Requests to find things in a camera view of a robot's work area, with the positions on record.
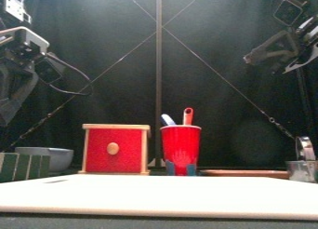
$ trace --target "black backdrop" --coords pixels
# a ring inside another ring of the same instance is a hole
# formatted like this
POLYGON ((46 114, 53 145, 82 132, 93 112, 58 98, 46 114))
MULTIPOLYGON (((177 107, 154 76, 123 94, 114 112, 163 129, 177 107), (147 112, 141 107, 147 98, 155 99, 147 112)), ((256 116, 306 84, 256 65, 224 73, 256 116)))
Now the black backdrop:
MULTIPOLYGON (((143 124, 151 127, 155 158, 157 0, 26 0, 33 30, 51 51, 95 80, 95 94, 77 97, 16 146, 75 150, 82 163, 82 124, 143 124)), ((181 124, 193 107, 204 128, 201 167, 280 168, 296 159, 294 142, 216 71, 274 117, 293 135, 309 135, 297 71, 272 74, 244 56, 282 26, 272 0, 162 0, 162 112, 181 124)), ((314 78, 314 70, 308 70, 314 78)), ((81 89, 81 77, 65 72, 62 88, 81 89)), ((309 85, 314 98, 314 82, 309 85)), ((10 126, 10 145, 70 96, 39 82, 10 126)))

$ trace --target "red wooden box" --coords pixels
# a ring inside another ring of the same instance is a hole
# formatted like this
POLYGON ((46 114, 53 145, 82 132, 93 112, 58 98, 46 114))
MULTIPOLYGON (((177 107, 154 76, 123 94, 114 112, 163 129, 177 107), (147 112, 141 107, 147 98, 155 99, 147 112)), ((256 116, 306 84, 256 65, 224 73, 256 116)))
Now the red wooden box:
POLYGON ((85 124, 82 173, 150 174, 147 125, 85 124))

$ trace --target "table surface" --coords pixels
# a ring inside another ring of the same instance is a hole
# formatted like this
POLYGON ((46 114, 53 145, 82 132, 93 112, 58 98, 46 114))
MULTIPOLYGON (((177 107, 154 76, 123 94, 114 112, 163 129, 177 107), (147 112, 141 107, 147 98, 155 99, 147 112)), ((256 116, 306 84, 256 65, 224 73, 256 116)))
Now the table surface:
POLYGON ((0 192, 2 212, 318 221, 318 184, 262 177, 75 174, 0 192))

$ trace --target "red plastic cup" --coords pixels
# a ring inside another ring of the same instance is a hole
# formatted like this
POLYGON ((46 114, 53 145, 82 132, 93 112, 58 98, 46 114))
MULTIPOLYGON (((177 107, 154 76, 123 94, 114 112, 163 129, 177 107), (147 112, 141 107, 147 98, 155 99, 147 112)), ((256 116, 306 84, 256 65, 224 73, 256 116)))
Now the red plastic cup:
POLYGON ((163 152, 169 175, 193 175, 190 171, 197 170, 201 133, 202 128, 197 126, 174 125, 162 127, 163 152))

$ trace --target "bowl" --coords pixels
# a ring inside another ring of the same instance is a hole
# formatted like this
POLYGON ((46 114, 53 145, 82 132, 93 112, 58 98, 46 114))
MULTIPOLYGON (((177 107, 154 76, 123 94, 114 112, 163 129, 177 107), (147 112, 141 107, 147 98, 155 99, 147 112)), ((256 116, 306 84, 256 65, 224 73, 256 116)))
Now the bowl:
POLYGON ((61 148, 16 147, 15 152, 24 155, 50 155, 50 173, 66 171, 74 159, 74 150, 61 148))

